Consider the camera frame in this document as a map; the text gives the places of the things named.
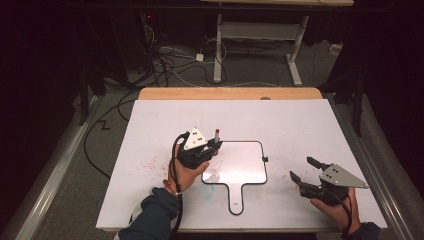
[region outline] desk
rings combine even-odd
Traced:
[[[248,100],[263,97],[273,100]],[[140,99],[134,105],[99,215],[99,229],[118,230],[126,226],[134,206],[147,196],[150,187],[162,185],[175,137],[194,123],[207,138],[205,133],[220,128],[223,140],[261,141],[269,157],[268,181],[243,187],[245,209],[234,216],[226,207],[225,186],[214,186],[211,193],[200,178],[196,179],[184,193],[185,210],[180,225],[183,232],[331,231],[327,218],[308,199],[299,196],[288,177],[289,170],[299,173],[302,180],[317,184],[318,171],[306,163],[306,156],[311,155],[339,163],[364,179],[331,107],[316,89],[146,88]],[[212,119],[210,115],[220,117]],[[207,191],[210,198],[205,199]],[[360,189],[357,195],[361,220],[386,227],[371,191]]]
[[[221,6],[227,3],[245,4],[272,4],[272,5],[325,5],[327,7],[352,6],[353,0],[202,0],[216,2]],[[296,56],[302,43],[303,34],[306,30],[309,16],[303,16],[300,24],[271,24],[271,23],[241,23],[224,22],[222,14],[218,14],[216,33],[216,57],[214,66],[214,82],[221,82],[221,68],[223,57],[221,51],[222,38],[249,38],[271,40],[294,40],[293,51],[286,54],[287,65],[295,86],[302,86],[299,72],[296,67]]]

